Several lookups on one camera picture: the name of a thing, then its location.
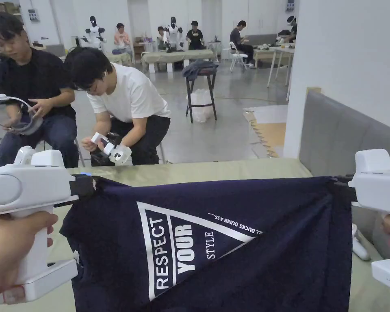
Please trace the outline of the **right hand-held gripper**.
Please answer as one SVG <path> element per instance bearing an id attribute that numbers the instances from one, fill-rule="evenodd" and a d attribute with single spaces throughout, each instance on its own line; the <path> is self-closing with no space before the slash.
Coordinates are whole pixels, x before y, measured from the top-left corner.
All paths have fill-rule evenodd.
<path id="1" fill-rule="evenodd" d="M 390 156 L 385 149 L 358 151 L 355 154 L 354 175 L 335 176 L 336 186 L 354 189 L 354 207 L 365 208 L 390 216 Z M 371 264 L 374 279 L 390 288 L 390 259 Z"/>

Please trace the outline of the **person's left hand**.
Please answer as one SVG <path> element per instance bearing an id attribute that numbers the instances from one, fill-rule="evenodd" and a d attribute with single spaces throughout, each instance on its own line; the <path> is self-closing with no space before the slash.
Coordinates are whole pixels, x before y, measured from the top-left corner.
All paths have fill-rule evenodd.
<path id="1" fill-rule="evenodd" d="M 44 211 L 20 219 L 0 215 L 0 293 L 15 285 L 20 263 L 36 234 L 41 230 L 51 234 L 57 221 L 57 215 Z"/>

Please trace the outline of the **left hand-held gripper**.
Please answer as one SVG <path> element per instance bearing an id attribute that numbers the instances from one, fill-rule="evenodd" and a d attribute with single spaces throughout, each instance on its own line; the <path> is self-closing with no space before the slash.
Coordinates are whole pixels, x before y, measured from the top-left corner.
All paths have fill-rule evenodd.
<path id="1" fill-rule="evenodd" d="M 0 167 L 0 215 L 19 219 L 39 211 L 53 213 L 55 207 L 90 197 L 95 189 L 93 177 L 68 172 L 58 150 L 36 152 L 25 146 L 14 163 Z M 0 304 L 35 301 L 77 276 L 78 254 L 49 264 L 47 239 L 45 229 L 37 233 L 15 285 L 0 293 Z"/>

